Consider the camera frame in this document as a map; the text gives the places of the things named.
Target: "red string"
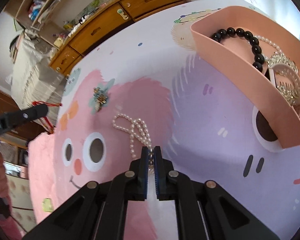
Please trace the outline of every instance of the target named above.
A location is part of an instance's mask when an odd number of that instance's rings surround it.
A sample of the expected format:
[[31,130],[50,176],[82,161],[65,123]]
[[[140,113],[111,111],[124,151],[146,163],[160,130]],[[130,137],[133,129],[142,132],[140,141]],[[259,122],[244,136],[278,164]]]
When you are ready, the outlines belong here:
[[[62,106],[61,103],[51,104],[51,103],[47,103],[47,102],[43,102],[43,101],[33,101],[32,102],[33,106],[42,105],[42,104],[46,104],[47,106]],[[41,123],[43,124],[43,126],[46,129],[48,129],[48,132],[50,132],[52,134],[54,132],[54,127],[53,127],[52,123],[49,121],[49,119],[46,116],[42,117],[42,119],[44,119],[46,121],[47,125],[50,126],[50,128],[47,127],[42,121],[41,121]]]

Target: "wooden dresser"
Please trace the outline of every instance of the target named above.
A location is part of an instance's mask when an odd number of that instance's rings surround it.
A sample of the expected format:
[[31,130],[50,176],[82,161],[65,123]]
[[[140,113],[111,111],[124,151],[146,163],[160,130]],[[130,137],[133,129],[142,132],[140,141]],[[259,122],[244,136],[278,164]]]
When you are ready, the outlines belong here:
[[50,66],[67,76],[95,46],[123,28],[184,0],[110,0],[80,26],[51,60]]

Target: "brooch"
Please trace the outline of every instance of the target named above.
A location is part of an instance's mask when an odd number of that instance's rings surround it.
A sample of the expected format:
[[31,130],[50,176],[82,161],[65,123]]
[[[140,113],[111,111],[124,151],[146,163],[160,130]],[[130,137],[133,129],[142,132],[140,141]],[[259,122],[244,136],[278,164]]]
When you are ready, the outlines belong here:
[[108,95],[106,91],[101,90],[101,88],[94,88],[93,89],[93,97],[96,103],[95,110],[99,112],[104,104],[107,103]]

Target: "pink blanket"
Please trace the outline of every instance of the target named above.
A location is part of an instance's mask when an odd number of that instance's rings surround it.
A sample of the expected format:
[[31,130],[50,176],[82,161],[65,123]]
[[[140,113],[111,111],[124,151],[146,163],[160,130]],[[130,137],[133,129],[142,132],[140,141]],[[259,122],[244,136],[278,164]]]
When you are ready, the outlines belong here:
[[54,134],[42,133],[29,143],[29,185],[37,223],[40,223],[50,214],[43,211],[42,208],[42,202],[45,198],[52,200],[54,208],[58,207],[53,170],[54,141]]

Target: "pearl necklace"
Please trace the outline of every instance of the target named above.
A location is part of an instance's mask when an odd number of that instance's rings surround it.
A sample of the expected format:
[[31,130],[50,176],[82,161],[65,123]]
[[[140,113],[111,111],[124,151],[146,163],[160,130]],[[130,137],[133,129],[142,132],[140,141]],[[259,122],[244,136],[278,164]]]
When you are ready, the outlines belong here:
[[[274,47],[277,50],[274,54],[276,54],[276,55],[283,54],[282,49],[280,49],[280,47],[277,44],[275,44],[274,42],[272,42],[271,40],[269,40],[263,36],[260,36],[260,35],[255,35],[254,37],[257,38],[259,41],[264,41],[264,42],[268,43],[269,45],[271,45],[272,47]],[[265,61],[267,61],[269,59],[264,54],[262,54],[262,55],[265,58]]]
[[[123,117],[127,119],[129,122],[131,122],[130,129],[124,128],[122,126],[116,125],[116,119],[118,117]],[[130,153],[132,156],[132,159],[135,160],[137,158],[135,151],[134,151],[134,138],[137,138],[144,146],[148,147],[150,150],[149,152],[149,171],[153,171],[153,147],[151,145],[151,138],[150,134],[147,128],[147,125],[145,121],[139,119],[133,120],[131,117],[129,117],[126,114],[116,114],[114,116],[114,119],[112,120],[112,126],[118,130],[124,131],[126,133],[130,134]],[[137,127],[139,130],[140,135],[138,135],[134,128]]]

